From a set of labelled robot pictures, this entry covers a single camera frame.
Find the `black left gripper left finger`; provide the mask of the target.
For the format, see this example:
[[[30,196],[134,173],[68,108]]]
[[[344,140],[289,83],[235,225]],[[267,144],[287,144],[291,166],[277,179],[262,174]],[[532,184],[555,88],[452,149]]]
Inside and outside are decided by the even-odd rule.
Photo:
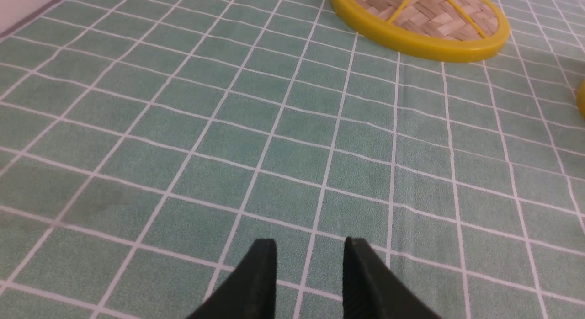
[[[276,287],[276,242],[257,239],[228,278],[188,318],[273,319]]]

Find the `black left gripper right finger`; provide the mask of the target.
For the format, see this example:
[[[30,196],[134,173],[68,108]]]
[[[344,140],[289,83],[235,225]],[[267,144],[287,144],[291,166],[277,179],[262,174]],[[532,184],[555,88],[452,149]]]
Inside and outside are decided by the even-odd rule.
[[[347,237],[343,249],[345,319],[438,319],[386,267],[367,240]]]

